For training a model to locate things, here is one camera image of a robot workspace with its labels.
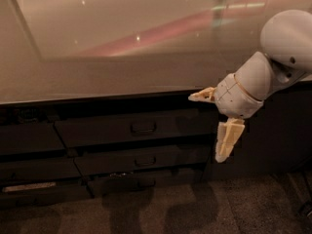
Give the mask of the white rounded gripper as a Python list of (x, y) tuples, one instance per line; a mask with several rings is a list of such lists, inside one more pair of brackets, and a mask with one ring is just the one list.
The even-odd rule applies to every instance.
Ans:
[(251, 118), (263, 105), (242, 89), (233, 73), (227, 75), (215, 88), (208, 87), (188, 97), (191, 101), (215, 103), (218, 111), (229, 117), (217, 126), (215, 160), (224, 162), (245, 129), (245, 120)]

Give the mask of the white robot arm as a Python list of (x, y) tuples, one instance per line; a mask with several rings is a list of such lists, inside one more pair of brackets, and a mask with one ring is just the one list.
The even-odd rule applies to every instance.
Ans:
[(272, 17), (261, 29), (262, 50), (215, 87), (188, 97), (213, 103), (227, 117), (217, 127), (215, 160), (226, 161), (251, 118), (274, 93), (312, 73), (312, 14), (287, 10)]

